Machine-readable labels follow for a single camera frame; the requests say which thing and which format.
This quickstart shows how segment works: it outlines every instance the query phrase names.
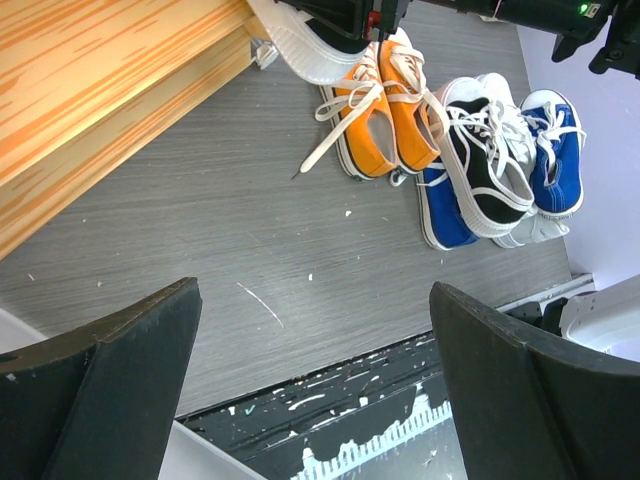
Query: orange sneaker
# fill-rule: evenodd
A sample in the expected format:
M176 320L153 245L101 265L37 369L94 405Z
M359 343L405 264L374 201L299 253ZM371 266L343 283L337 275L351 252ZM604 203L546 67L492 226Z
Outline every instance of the orange sneaker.
M300 166L306 173L336 144L347 175L363 180L399 167L393 118L376 64L379 43L372 42L362 60L332 86L320 87L324 103L316 120L331 120L333 130Z
M438 140L449 130L449 117L427 88L422 53L402 28L382 42L378 65L396 128L400 168L389 181L397 186L438 158Z

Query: blue sneaker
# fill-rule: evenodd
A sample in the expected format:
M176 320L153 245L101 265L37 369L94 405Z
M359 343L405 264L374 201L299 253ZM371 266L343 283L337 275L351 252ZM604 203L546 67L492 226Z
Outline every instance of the blue sneaker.
M451 179L440 157L416 176L420 223L427 243L437 250L470 245L476 237L462 220Z
M536 139L530 184L538 211L561 220L582 205L580 152L587 136L569 101L553 90L538 90L522 102L522 115Z

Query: wooden board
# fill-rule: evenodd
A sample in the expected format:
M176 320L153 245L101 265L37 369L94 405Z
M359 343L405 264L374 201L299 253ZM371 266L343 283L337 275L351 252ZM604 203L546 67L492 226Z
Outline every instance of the wooden board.
M251 63L239 28L0 186L0 258Z
M244 0L0 0L0 258L246 68L250 19Z

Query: wood-grain vinyl floor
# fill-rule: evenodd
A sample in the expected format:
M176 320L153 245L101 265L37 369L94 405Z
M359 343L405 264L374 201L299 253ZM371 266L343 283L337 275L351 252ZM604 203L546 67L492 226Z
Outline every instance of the wood-grain vinyl floor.
M403 25L432 90L497 71L527 94L513 26L419 2ZM0 305L55 335L198 277L186 413L428 330L436 280L499 305L570 278L562 241L430 250L413 182L352 181L333 149L292 182L320 102L280 61L244 72L0 262Z

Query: sneaker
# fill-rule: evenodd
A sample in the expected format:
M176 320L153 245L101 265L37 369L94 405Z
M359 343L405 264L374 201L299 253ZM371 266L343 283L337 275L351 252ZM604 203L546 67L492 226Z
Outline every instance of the sneaker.
M545 218L538 213L534 205L530 213L510 233L493 238L496 245L502 248L516 248L531 243L541 243L560 238L569 233L569 227L559 220Z
M316 120L330 120L333 130L302 163L301 173L311 170L334 143L350 177L371 180L398 167L393 120L376 64L378 47L372 42L343 80L320 87L324 103L316 109Z
M248 2L284 61L307 82L330 85L344 78L369 44L346 38L286 3Z
M522 167L524 176L529 178L536 163L536 143L522 111L513 101L509 82L499 73L487 73L476 79L485 88L491 100L501 102L504 106L502 135L511 155Z
M570 217L580 208L584 196L580 153L586 133L578 114L567 99L553 90L533 92L521 108L536 138L531 188L538 210L552 220Z
M469 77L444 85L436 97L451 122L440 150L462 218L479 237L509 233L533 205L533 192L502 134L504 107Z
M416 177L420 223L426 242L437 250L470 245L478 240L460 216L451 179L441 159L436 159Z
M449 129L449 117L427 88L422 53L402 28L382 42L378 65L396 127L401 169L390 182L397 186L438 158L438 141Z

